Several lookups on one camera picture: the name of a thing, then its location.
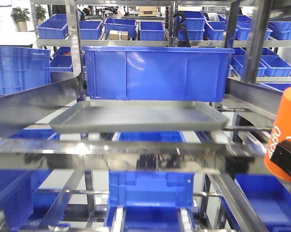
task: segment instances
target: potted plant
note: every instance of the potted plant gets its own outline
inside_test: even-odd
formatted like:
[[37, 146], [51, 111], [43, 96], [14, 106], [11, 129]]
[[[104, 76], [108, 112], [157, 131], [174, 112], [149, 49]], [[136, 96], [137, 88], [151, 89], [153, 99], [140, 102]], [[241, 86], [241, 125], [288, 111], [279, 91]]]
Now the potted plant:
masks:
[[14, 22], [17, 24], [18, 31], [27, 31], [28, 27], [26, 21], [29, 21], [30, 18], [28, 8], [21, 9], [20, 7], [15, 7], [12, 9], [11, 17], [14, 19]]
[[36, 16], [38, 20], [38, 25], [45, 21], [45, 14], [47, 13], [46, 9], [42, 6], [36, 6]]

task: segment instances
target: gray metal tray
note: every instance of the gray metal tray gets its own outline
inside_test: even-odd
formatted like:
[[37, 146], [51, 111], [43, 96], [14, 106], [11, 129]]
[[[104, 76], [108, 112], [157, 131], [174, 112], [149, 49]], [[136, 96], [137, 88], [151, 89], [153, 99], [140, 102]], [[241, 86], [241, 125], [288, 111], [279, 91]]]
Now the gray metal tray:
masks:
[[215, 131], [228, 117], [195, 101], [82, 101], [50, 121], [58, 133]]

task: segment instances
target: metal shelf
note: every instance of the metal shelf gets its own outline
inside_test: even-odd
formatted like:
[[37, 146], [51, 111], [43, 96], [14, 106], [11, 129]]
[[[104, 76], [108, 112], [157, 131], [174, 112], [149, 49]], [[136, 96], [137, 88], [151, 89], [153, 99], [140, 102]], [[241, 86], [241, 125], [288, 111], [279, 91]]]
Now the metal shelf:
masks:
[[[48, 5], [65, 5], [65, 0], [33, 0], [35, 4]], [[76, 0], [78, 5], [123, 5], [123, 6], [169, 6], [171, 0]], [[193, 5], [193, 6], [229, 6], [230, 0], [180, 0], [177, 1], [179, 5]]]
[[[38, 39], [37, 44], [41, 46], [70, 46], [69, 39], [47, 40]], [[191, 46], [223, 47], [224, 41], [190, 41]], [[82, 46], [169, 46], [168, 41], [120, 41], [120, 40], [81, 40]], [[247, 47], [248, 41], [234, 41], [233, 47]], [[263, 47], [291, 47], [291, 40], [267, 40]]]

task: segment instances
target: steel shelving unit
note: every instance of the steel shelving unit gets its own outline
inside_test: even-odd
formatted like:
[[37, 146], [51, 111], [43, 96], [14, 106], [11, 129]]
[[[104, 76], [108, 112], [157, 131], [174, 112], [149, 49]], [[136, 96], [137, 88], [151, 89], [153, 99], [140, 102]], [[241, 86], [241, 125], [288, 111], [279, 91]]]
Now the steel shelving unit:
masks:
[[[93, 223], [102, 221], [105, 217], [106, 205], [96, 204], [95, 195], [107, 192], [95, 191], [91, 172], [88, 170], [112, 169], [112, 161], [120, 160], [125, 166], [116, 169], [135, 170], [134, 158], [140, 154], [177, 155], [179, 168], [169, 168], [167, 171], [202, 172], [204, 173], [203, 189], [194, 193], [201, 199], [199, 211], [194, 212], [197, 219], [196, 232], [225, 232], [226, 221], [235, 232], [266, 232], [268, 231], [261, 219], [253, 210], [249, 200], [236, 185], [232, 176], [235, 173], [268, 174], [264, 166], [264, 148], [269, 139], [269, 130], [274, 123], [280, 104], [281, 92], [255, 85], [257, 67], [260, 62], [263, 47], [291, 47], [291, 41], [264, 41], [268, 20], [280, 17], [291, 18], [291, 0], [259, 0], [253, 17], [255, 30], [249, 41], [234, 41], [237, 11], [240, 1], [169, 1], [169, 0], [32, 0], [35, 4], [64, 4], [66, 6], [69, 37], [65, 40], [41, 40], [37, 34], [39, 45], [70, 46], [73, 59], [73, 78], [56, 82], [47, 86], [30, 89], [0, 98], [0, 169], [74, 169], [75, 171], [60, 190], [44, 189], [44, 193], [57, 192], [58, 197], [42, 220], [24, 225], [23, 232], [67, 231], [67, 232], [101, 232], [92, 229]], [[170, 7], [170, 28], [168, 41], [86, 41], [80, 40], [77, 20], [77, 4], [89, 5], [160, 5]], [[228, 31], [225, 41], [193, 41], [193, 46], [233, 46], [247, 47], [247, 65], [241, 81], [228, 79], [226, 94], [222, 102], [213, 104], [218, 111], [234, 112], [236, 122], [233, 126], [221, 131], [207, 132], [206, 138], [199, 135], [201, 141], [196, 144], [164, 144], [164, 143], [119, 143], [101, 139], [91, 142], [83, 137], [81, 142], [38, 141], [6, 139], [17, 131], [28, 126], [35, 126], [36, 121], [50, 115], [58, 109], [67, 108], [73, 100], [84, 97], [84, 75], [81, 65], [81, 47], [83, 45], [125, 45], [125, 46], [171, 46], [176, 45], [173, 33], [173, 18], [178, 5], [228, 6]], [[228, 138], [224, 131], [231, 131], [233, 139]], [[243, 170], [228, 167], [238, 167], [245, 159]], [[79, 181], [85, 174], [86, 189], [76, 190]], [[216, 192], [210, 192], [211, 184]], [[291, 193], [291, 184], [282, 182]], [[73, 194], [85, 194], [87, 205], [70, 205]], [[221, 199], [213, 225], [207, 216], [208, 200], [211, 197]], [[57, 226], [63, 212], [65, 220], [86, 222], [86, 228], [59, 228]], [[0, 231], [5, 228], [5, 216], [0, 216]]]

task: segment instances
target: cardboard box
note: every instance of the cardboard box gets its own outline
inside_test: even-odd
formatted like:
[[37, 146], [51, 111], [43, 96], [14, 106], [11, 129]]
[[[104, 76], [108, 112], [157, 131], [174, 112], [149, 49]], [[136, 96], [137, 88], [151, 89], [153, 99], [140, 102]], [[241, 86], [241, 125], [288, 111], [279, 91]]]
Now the cardboard box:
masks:
[[110, 30], [110, 40], [128, 40], [128, 31]]
[[139, 11], [155, 11], [157, 12], [157, 6], [140, 6]]
[[139, 16], [157, 16], [156, 11], [140, 11]]

